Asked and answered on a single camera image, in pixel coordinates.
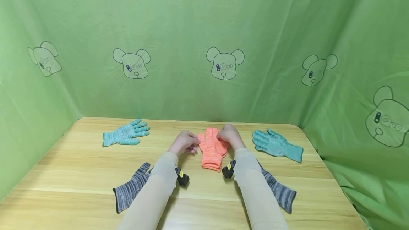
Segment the teal glove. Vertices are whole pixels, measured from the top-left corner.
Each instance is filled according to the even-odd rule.
[[[103,147],[111,146],[112,144],[118,143],[121,145],[137,145],[139,144],[139,139],[132,139],[135,137],[142,137],[149,134],[149,127],[145,122],[137,119],[127,125],[124,125],[118,130],[113,132],[103,133]]]
[[[258,151],[264,151],[274,157],[287,157],[301,163],[302,147],[294,146],[280,134],[267,129],[268,133],[262,131],[253,132],[253,143]]]

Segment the knit glove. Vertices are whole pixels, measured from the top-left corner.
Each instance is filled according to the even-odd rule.
[[[275,157],[287,157],[301,163],[302,147],[290,144],[282,135],[267,129],[268,133],[262,131],[253,132],[253,143],[258,151],[264,151]]]
[[[216,138],[217,128],[207,128],[206,136],[198,134],[200,151],[203,153],[202,167],[220,172],[223,157],[228,153],[230,144]]]
[[[121,211],[126,210],[132,204],[135,197],[138,195],[151,175],[151,171],[148,173],[146,172],[150,166],[150,163],[144,163],[134,173],[130,181],[120,185],[119,187],[113,188],[116,198],[116,213],[121,213]]]
[[[264,175],[264,179],[266,179],[267,184],[270,186],[271,191],[273,192],[277,203],[289,214],[291,214],[293,210],[293,200],[295,195],[297,194],[296,191],[291,190],[290,188],[286,187],[285,185],[278,182],[271,173],[264,170],[263,166],[258,163],[261,167],[261,173]]]
[[[135,137],[142,137],[149,134],[149,127],[145,122],[142,120],[137,119],[134,122],[130,122],[127,125],[124,125],[118,128],[116,131],[113,132],[105,132],[103,133],[103,143],[102,146],[107,147],[111,146],[112,144],[118,143],[121,145],[137,145],[139,144],[139,139],[132,139]]]

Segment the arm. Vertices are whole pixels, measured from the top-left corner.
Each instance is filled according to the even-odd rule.
[[[176,187],[178,157],[183,153],[194,154],[199,140],[188,131],[182,131],[153,166],[151,176],[141,189],[117,230],[154,230]]]
[[[260,165],[252,152],[245,147],[236,128],[227,124],[217,138],[228,141],[235,151],[234,180],[240,187],[253,230],[288,230],[283,214],[261,173]]]

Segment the gray striped glove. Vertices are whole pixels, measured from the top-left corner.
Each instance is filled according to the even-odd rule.
[[[261,173],[264,175],[264,179],[266,179],[267,184],[270,186],[271,191],[273,192],[277,203],[289,214],[291,214],[293,210],[293,200],[295,195],[297,194],[296,191],[291,190],[290,188],[286,187],[285,185],[278,182],[271,173],[264,170],[263,166],[258,163],[261,167]]]
[[[119,187],[113,188],[116,198],[116,213],[119,214],[121,211],[129,208],[135,197],[148,181],[151,171],[147,171],[149,170],[150,166],[150,163],[144,163],[135,172],[130,181],[120,185]]]

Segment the wooden table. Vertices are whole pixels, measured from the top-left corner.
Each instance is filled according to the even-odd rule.
[[[113,187],[127,182],[144,162],[152,165],[181,130],[204,133],[218,122],[145,120],[149,136],[137,146],[102,147],[102,133],[131,119],[86,117],[78,120],[0,204],[0,229],[115,229],[126,211],[116,214]],[[248,149],[278,181],[298,192],[293,214],[284,213],[294,230],[365,230],[305,134],[296,126],[235,124]],[[255,130],[271,128],[289,142],[304,147],[302,164],[257,152]],[[232,151],[224,158],[226,165]],[[250,229],[239,188],[221,173],[201,167],[202,155],[183,155],[179,166],[190,176],[187,189],[177,186],[157,229]]]

